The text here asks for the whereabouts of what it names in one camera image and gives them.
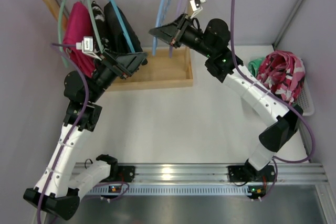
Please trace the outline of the pink floral trousers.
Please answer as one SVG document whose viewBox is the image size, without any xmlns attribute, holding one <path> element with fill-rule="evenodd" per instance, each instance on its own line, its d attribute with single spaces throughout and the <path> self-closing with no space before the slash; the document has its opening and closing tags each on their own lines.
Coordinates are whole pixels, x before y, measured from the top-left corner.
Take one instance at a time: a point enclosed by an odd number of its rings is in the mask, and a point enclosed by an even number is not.
<svg viewBox="0 0 336 224">
<path fill-rule="evenodd" d="M 276 50 L 265 57 L 257 80 L 288 104 L 297 103 L 306 76 L 301 58 L 289 51 Z"/>
</svg>

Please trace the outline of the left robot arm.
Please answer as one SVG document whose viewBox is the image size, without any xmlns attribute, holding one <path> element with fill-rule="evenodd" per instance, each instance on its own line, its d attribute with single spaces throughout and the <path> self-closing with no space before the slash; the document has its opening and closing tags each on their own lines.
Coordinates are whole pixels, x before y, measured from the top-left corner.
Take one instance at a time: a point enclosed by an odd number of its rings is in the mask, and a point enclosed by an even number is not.
<svg viewBox="0 0 336 224">
<path fill-rule="evenodd" d="M 115 79 L 125 79 L 136 73 L 147 59 L 146 52 L 105 53 L 98 59 L 93 77 L 87 77 L 76 63 L 75 70 L 65 80 L 64 96 L 69 99 L 66 115 L 55 151 L 45 171 L 23 198 L 42 211 L 63 220 L 71 219 L 83 197 L 100 182 L 117 182 L 118 160 L 108 154 L 99 155 L 82 173 L 72 178 L 76 159 L 98 123 L 102 107 L 97 101 Z"/>
</svg>

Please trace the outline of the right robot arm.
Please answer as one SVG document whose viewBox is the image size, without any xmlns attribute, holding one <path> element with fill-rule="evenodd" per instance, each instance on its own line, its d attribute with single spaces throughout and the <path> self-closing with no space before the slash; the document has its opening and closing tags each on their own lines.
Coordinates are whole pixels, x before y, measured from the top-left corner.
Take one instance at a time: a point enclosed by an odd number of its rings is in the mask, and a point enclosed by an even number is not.
<svg viewBox="0 0 336 224">
<path fill-rule="evenodd" d="M 201 30 L 197 18 L 182 14 L 171 23 L 150 29 L 149 34 L 174 48 L 184 45 L 205 56 L 207 71 L 235 91 L 266 124 L 259 135 L 259 144 L 244 165 L 228 167 L 230 182 L 274 182 L 275 169 L 269 163 L 297 132 L 302 109 L 297 105 L 289 109 L 261 91 L 256 78 L 246 80 L 249 71 L 228 48 L 230 31 L 221 19 L 211 19 L 205 30 Z"/>
</svg>

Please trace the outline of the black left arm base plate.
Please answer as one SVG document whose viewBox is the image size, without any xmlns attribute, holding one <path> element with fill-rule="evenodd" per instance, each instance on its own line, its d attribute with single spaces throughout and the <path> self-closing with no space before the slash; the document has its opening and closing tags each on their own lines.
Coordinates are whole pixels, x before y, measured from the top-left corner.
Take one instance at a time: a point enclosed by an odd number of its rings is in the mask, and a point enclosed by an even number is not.
<svg viewBox="0 0 336 224">
<path fill-rule="evenodd" d="M 135 166 L 115 165 L 111 169 L 109 180 L 112 182 L 127 182 L 130 183 L 135 177 Z"/>
</svg>

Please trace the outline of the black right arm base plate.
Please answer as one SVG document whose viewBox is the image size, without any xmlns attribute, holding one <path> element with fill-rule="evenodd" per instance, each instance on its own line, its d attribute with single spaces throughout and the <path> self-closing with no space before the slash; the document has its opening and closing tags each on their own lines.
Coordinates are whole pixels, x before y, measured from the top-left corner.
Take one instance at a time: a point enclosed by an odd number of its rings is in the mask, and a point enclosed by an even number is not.
<svg viewBox="0 0 336 224">
<path fill-rule="evenodd" d="M 273 182 L 275 175 L 276 171 L 272 165 L 267 165 L 261 170 L 247 164 L 228 166 L 228 177 L 232 183 Z"/>
</svg>

